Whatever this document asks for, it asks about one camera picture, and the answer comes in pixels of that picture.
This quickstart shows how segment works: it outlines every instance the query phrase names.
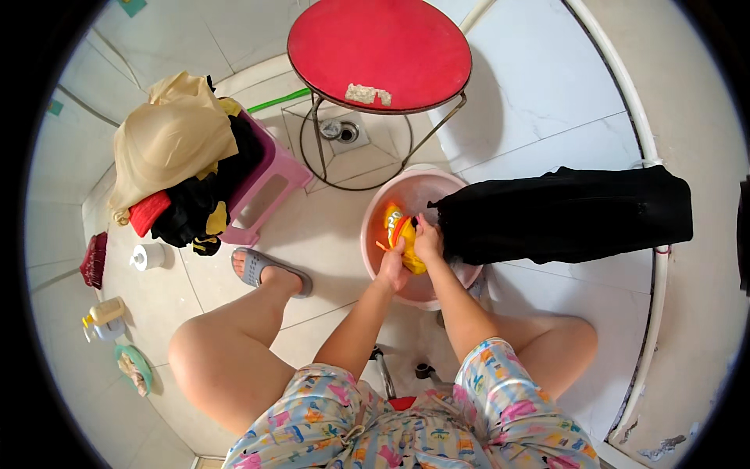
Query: person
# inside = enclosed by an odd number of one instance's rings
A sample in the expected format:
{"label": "person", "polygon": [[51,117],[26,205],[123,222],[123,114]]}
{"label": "person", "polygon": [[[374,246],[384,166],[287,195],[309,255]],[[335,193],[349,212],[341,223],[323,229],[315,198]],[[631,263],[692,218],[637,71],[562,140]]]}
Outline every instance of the person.
{"label": "person", "polygon": [[415,252],[462,362],[453,393],[429,389],[396,411],[359,380],[410,275],[403,250],[400,239],[385,253],[375,280],[299,370],[269,348],[289,299],[309,294],[309,277],[235,251],[236,273],[258,288],[189,320],[169,346],[187,398],[241,435],[224,467],[598,467],[590,439],[555,405],[596,354],[594,329],[576,317],[488,313],[443,260],[440,233],[423,214]]}

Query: gray slipper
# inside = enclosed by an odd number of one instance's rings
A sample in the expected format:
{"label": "gray slipper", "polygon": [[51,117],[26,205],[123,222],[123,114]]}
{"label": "gray slipper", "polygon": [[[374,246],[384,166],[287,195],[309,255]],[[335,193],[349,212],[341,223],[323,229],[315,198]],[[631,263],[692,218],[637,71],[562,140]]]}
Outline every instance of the gray slipper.
{"label": "gray slipper", "polygon": [[[307,298],[313,291],[313,279],[301,270],[297,270],[294,267],[290,267],[286,264],[282,264],[276,260],[271,259],[264,254],[259,253],[249,248],[237,248],[234,252],[242,251],[245,253],[244,258],[244,273],[242,274],[242,281],[252,287],[260,286],[260,273],[266,266],[276,266],[284,270],[297,275],[302,280],[302,290],[299,293],[292,296],[292,298]],[[231,256],[232,268],[234,269],[234,252]]]}

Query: pink plastic stool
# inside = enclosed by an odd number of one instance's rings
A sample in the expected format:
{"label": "pink plastic stool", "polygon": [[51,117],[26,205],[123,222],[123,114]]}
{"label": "pink plastic stool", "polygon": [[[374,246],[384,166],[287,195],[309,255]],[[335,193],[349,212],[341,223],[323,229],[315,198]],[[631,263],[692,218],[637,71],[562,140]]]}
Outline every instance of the pink plastic stool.
{"label": "pink plastic stool", "polygon": [[[308,168],[302,166],[290,153],[284,148],[266,129],[262,122],[250,117],[244,110],[239,116],[250,122],[250,126],[258,137],[260,144],[263,146],[263,160],[257,168],[250,173],[243,183],[236,189],[234,195],[229,200],[229,225],[226,231],[219,235],[223,242],[231,245],[245,245],[252,247],[258,242],[260,235],[258,230],[276,207],[286,199],[290,192],[296,188],[303,188],[313,178],[313,174]],[[232,223],[240,215],[242,210],[251,202],[263,186],[271,177],[279,175],[286,180],[286,187],[276,197],[273,203],[265,208],[262,214],[255,220],[253,226],[249,228],[237,228]]]}

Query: red stool seat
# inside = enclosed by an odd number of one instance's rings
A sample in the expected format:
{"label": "red stool seat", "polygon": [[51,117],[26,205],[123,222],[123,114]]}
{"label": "red stool seat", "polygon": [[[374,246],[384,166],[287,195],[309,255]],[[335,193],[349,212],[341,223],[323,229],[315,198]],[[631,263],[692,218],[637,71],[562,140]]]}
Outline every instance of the red stool seat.
{"label": "red stool seat", "polygon": [[414,404],[414,401],[417,400],[417,397],[415,395],[408,395],[403,398],[394,398],[388,401],[394,408],[394,410],[406,410],[409,407],[412,407],[412,404]]}
{"label": "red stool seat", "polygon": [[[432,109],[461,93],[472,60],[460,29],[422,0],[321,0],[295,21],[289,60],[317,94],[369,113]],[[371,104],[348,100],[349,84],[382,89]]]}

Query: beige cloth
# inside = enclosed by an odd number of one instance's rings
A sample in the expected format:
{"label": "beige cloth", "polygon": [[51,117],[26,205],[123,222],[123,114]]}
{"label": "beige cloth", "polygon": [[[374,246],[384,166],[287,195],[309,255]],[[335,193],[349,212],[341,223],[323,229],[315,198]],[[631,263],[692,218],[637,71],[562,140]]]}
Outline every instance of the beige cloth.
{"label": "beige cloth", "polygon": [[230,121],[205,77],[184,71],[161,80],[115,132],[112,218],[128,224],[132,205],[237,153]]}
{"label": "beige cloth", "polygon": [[138,371],[138,367],[136,367],[136,364],[133,363],[133,360],[131,360],[127,353],[123,352],[120,355],[120,358],[117,360],[117,366],[120,368],[120,371],[125,373],[125,376],[133,380],[133,384],[135,384],[138,389],[138,394],[140,394],[141,397],[145,397],[149,388],[146,387],[146,381],[143,379],[143,375]]}

